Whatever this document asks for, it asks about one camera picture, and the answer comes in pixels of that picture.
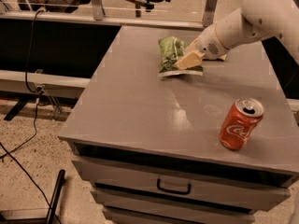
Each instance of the can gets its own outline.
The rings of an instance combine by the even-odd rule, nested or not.
[[[239,150],[248,142],[252,130],[262,119],[263,105],[258,100],[236,100],[221,126],[221,143],[231,150]]]

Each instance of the concrete floor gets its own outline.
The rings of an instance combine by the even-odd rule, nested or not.
[[[16,0],[9,0],[17,5]],[[219,19],[238,7],[241,0],[219,0],[215,19]],[[133,17],[133,7],[121,0],[103,0],[108,16]],[[175,19],[183,21],[200,21],[205,0],[173,0],[171,4],[161,3],[156,11],[143,13],[149,19],[174,19],[173,11],[177,10]],[[127,7],[125,12],[117,9]],[[76,11],[82,16],[91,16],[90,6],[81,7]],[[12,121],[3,118],[16,104],[15,100],[0,100],[0,142],[8,149],[16,147],[34,133],[33,121],[35,105],[28,104]],[[53,121],[53,111],[50,105],[38,108],[36,122],[37,135],[14,156],[32,175],[33,179],[45,191],[50,199],[56,177],[61,169],[66,170],[64,185],[57,214],[64,224],[103,224],[106,221],[101,211],[102,206],[93,201],[90,194],[90,184],[80,179],[71,158],[72,151],[66,142],[57,138],[57,133],[64,126],[64,122],[71,108],[65,106],[64,113],[58,120]],[[0,210],[37,209],[47,208],[41,193],[31,183],[24,172],[12,161],[5,157],[0,161]],[[291,186],[292,196],[273,210],[265,213],[258,212],[255,224],[286,224],[294,207],[294,197],[299,190],[299,183]]]

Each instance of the black handle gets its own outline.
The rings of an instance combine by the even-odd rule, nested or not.
[[[191,184],[190,183],[188,184],[186,191],[164,189],[161,187],[161,179],[160,178],[158,178],[158,180],[157,180],[157,188],[160,191],[168,192],[168,193],[172,193],[172,194],[178,194],[178,195],[188,195],[191,192]]]

